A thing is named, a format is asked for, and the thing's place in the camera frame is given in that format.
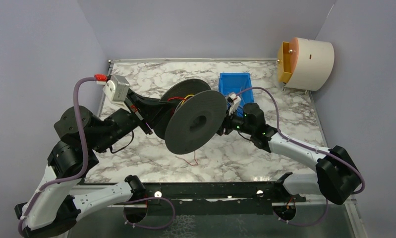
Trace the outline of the black cable spool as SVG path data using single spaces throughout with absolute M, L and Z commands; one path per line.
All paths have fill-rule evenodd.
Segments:
M 167 149 L 177 155 L 191 153 L 205 145 L 219 130 L 227 114 L 227 102 L 218 91 L 200 79 L 187 79 L 170 88 L 160 99 L 187 98 L 175 103 L 154 127 L 155 135 L 165 141 Z

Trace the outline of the blue plastic bin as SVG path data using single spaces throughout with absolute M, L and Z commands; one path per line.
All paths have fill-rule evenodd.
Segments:
M 220 73 L 218 90 L 224 96 L 230 93 L 239 93 L 247 88 L 252 87 L 250 73 Z M 241 104 L 237 109 L 237 114 L 243 116 L 242 108 L 247 103 L 254 103 L 254 95 L 252 91 L 244 92 L 240 95 Z

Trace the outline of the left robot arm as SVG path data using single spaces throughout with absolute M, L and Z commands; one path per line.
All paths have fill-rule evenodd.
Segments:
M 70 191 L 98 164 L 96 153 L 141 128 L 154 126 L 174 110 L 174 103 L 129 92 L 122 108 L 99 119 L 75 103 L 64 112 L 55 130 L 60 140 L 52 149 L 41 183 L 32 198 L 15 206 L 19 233 L 25 238 L 51 238 L 65 233 L 84 217 L 118 203 L 145 203 L 146 189 L 137 176 L 82 195 Z

